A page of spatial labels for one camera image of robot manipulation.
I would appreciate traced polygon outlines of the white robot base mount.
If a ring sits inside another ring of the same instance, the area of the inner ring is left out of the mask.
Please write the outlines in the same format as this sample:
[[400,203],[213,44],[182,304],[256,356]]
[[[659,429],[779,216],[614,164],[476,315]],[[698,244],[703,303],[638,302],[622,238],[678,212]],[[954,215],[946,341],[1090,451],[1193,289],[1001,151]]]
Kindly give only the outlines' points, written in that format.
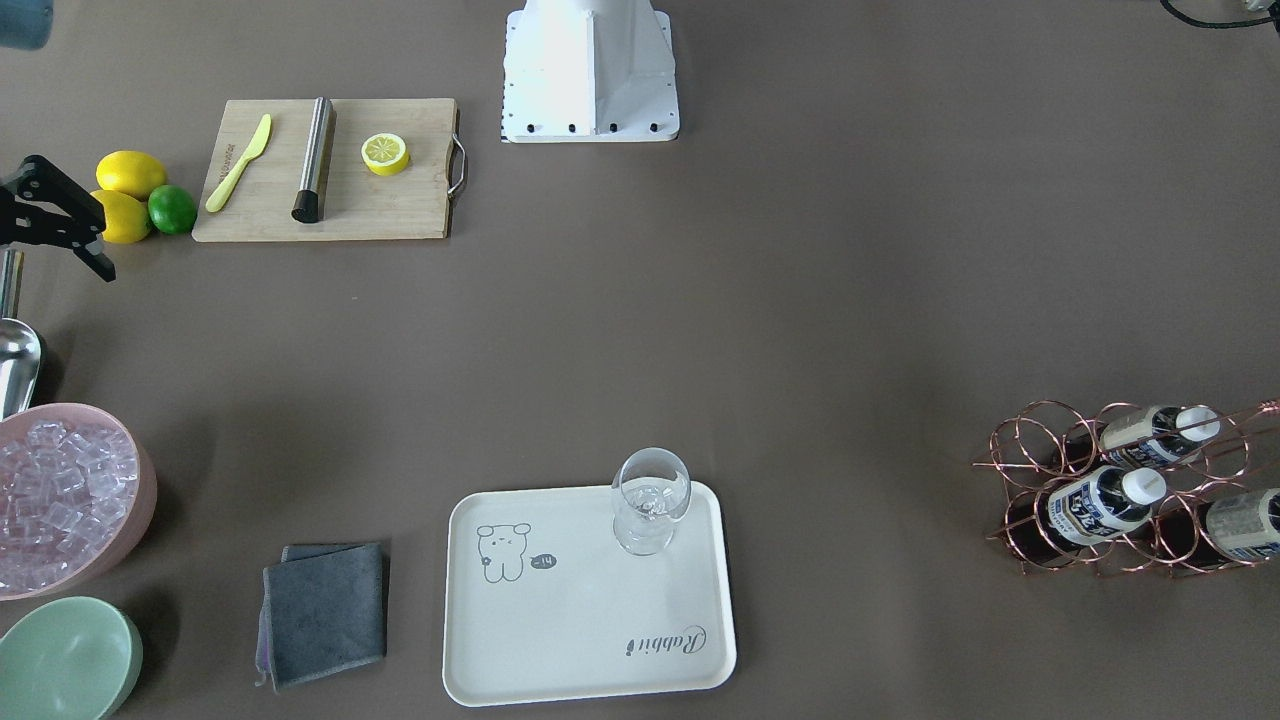
[[506,18],[503,70],[507,143],[680,135],[671,18],[649,1],[527,1]]

